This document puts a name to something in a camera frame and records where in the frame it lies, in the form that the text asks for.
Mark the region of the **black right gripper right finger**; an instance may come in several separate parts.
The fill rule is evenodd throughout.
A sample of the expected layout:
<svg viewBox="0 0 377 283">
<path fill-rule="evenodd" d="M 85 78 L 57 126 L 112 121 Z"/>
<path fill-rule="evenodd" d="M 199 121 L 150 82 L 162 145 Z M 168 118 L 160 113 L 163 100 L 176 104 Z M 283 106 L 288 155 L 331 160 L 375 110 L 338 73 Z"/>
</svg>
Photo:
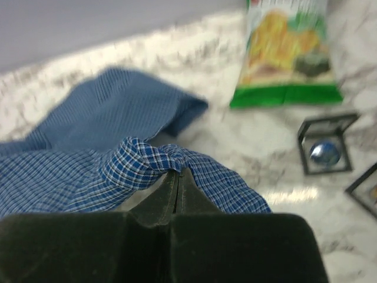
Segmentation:
<svg viewBox="0 0 377 283">
<path fill-rule="evenodd" d="M 189 168 L 174 173 L 173 222 L 224 213 L 197 186 Z"/>
</svg>

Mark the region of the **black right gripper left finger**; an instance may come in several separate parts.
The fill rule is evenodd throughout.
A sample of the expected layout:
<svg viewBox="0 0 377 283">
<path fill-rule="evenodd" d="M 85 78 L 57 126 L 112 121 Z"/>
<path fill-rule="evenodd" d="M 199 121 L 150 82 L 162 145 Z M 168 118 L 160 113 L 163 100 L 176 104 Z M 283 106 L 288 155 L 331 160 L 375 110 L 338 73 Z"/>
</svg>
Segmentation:
<svg viewBox="0 0 377 283">
<path fill-rule="evenodd" d="M 159 187 L 130 210 L 138 223 L 147 226 L 166 225 L 176 206 L 180 174 L 170 171 Z"/>
</svg>

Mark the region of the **blue checked shirt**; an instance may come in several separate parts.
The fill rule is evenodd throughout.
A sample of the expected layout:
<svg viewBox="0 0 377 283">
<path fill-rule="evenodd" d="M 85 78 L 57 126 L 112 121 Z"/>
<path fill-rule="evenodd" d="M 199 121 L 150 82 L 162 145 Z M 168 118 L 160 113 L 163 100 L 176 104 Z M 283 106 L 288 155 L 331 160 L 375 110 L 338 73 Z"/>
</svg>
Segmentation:
<svg viewBox="0 0 377 283">
<path fill-rule="evenodd" d="M 191 170 L 226 213 L 268 213 L 234 171 L 205 154 L 149 141 L 177 136 L 206 101 L 134 70 L 110 68 L 78 85 L 21 141 L 1 144 L 1 216 L 120 206 L 169 170 Z"/>
</svg>

